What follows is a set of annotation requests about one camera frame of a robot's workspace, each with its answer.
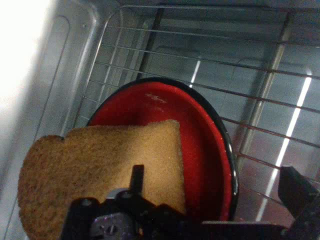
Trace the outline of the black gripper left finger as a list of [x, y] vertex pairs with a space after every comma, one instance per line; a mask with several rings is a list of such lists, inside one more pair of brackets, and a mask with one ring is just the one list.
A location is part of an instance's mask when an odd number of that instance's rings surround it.
[[200, 225], [167, 204], [142, 197], [144, 165], [132, 167], [128, 188], [113, 190], [104, 202], [74, 200], [67, 212], [62, 240], [198, 240]]

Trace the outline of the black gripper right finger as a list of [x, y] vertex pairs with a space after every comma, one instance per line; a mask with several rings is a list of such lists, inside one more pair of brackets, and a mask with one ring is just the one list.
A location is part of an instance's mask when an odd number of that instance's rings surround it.
[[278, 197], [294, 217], [284, 233], [286, 240], [320, 238], [320, 192], [294, 167], [280, 168]]

